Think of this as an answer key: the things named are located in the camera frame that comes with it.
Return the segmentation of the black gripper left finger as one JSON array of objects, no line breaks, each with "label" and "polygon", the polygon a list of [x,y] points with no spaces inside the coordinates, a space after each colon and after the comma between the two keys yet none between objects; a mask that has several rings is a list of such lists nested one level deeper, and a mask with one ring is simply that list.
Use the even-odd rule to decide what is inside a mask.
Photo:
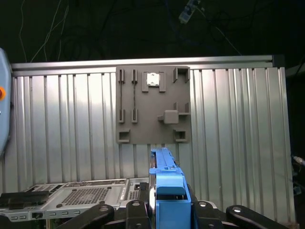
[{"label": "black gripper left finger", "polygon": [[58,226],[59,229],[151,229],[148,190],[140,190],[136,200],[115,210],[98,204]]}]

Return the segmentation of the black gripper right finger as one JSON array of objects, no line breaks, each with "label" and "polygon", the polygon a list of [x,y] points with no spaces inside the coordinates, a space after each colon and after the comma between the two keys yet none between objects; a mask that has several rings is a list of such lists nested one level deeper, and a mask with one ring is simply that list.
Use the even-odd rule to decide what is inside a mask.
[{"label": "black gripper right finger", "polygon": [[223,212],[207,200],[191,197],[193,229],[285,229],[287,226],[273,221],[242,205],[232,205]]}]

